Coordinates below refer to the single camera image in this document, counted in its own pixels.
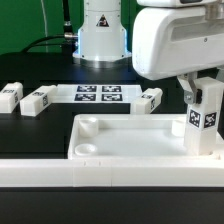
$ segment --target white object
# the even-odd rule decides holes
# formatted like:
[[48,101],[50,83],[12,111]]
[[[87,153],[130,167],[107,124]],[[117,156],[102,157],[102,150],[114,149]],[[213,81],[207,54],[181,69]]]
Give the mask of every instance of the white object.
[[58,85],[52,103],[131,103],[140,85]]
[[[93,138],[83,138],[78,131],[79,120],[87,117],[99,121],[99,134]],[[74,119],[70,159],[2,159],[0,187],[224,187],[223,139],[217,134],[212,155],[188,156],[184,139],[171,134],[176,117],[79,115]],[[82,149],[76,152],[85,156],[74,153],[77,146],[94,140],[98,154],[87,155]]]
[[219,2],[219,0],[137,0],[139,5],[150,7],[188,7],[206,5]]
[[110,67],[127,59],[127,34],[121,25],[121,0],[84,0],[84,24],[79,29],[75,63],[90,67]]
[[75,155],[77,156],[95,156],[97,155],[97,147],[93,144],[81,144],[75,147]]
[[41,86],[20,101],[21,115],[37,116],[51,104],[56,92],[56,86]]
[[202,102],[188,106],[184,145],[189,155],[211,154],[216,145],[224,83],[206,77],[195,80],[195,85],[202,90]]
[[19,82],[9,83],[0,92],[0,113],[12,113],[23,98],[23,85]]
[[95,117],[87,117],[79,121],[79,133],[81,136],[90,138],[98,134],[99,124]]
[[161,103],[162,90],[147,89],[140,97],[131,103],[131,114],[150,114]]
[[184,137],[186,128],[186,118],[185,117],[177,117],[173,120],[172,123],[172,134],[176,137]]
[[204,6],[143,9],[133,31],[138,74],[156,80],[223,65],[223,20],[205,14]]

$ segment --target white block with marker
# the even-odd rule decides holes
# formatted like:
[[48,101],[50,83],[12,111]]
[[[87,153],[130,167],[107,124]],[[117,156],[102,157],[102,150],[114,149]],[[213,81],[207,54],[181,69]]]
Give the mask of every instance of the white block with marker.
[[0,92],[0,113],[12,113],[23,97],[23,85],[19,82],[9,83]]
[[161,103],[163,91],[159,88],[147,89],[131,103],[131,114],[150,114]]
[[202,90],[202,102],[188,105],[184,146],[191,156],[210,155],[216,147],[224,84],[204,77],[195,85]]
[[56,95],[56,92],[57,88],[54,85],[41,86],[20,101],[21,115],[37,116],[51,104],[52,97]]

